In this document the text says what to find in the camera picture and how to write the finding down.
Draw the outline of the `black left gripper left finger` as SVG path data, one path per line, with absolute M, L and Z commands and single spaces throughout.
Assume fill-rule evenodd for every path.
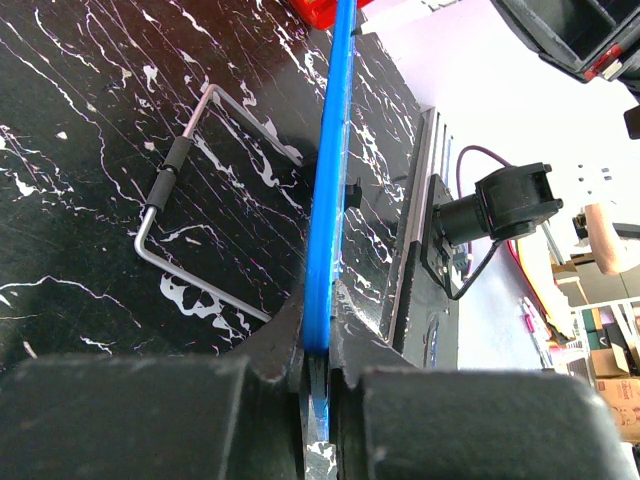
M 5 479 L 301 479 L 303 293 L 230 352 L 50 355 L 1 382 Z

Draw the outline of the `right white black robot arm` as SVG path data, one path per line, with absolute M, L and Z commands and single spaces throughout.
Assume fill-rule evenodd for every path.
M 517 46 L 484 1 L 438 22 L 437 100 L 464 137 L 502 152 L 506 164 L 473 195 L 492 236 L 525 234 L 560 214 L 607 209 L 639 222 L 639 150 L 624 139 L 617 87 L 563 79 Z

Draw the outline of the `black capped whiteboard marker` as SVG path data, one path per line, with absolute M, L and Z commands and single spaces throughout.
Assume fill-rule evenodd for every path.
M 395 30 L 457 3 L 457 0 L 404 1 L 364 21 L 352 30 L 351 35 L 361 36 Z

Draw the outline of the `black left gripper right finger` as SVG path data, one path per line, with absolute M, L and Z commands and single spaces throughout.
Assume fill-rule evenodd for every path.
M 342 479 L 635 479 L 605 401 L 529 371 L 421 370 L 384 344 L 338 285 L 330 440 Z

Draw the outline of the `blue framed whiteboard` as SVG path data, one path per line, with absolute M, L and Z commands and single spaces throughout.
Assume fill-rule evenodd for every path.
M 329 59 L 308 239 L 302 340 L 319 442 L 329 440 L 329 349 L 342 244 L 357 3 L 339 1 Z

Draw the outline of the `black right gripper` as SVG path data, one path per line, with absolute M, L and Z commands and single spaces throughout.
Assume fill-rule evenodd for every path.
M 509 29 L 549 65 L 588 83 L 600 76 L 639 91 L 637 1 L 494 1 Z

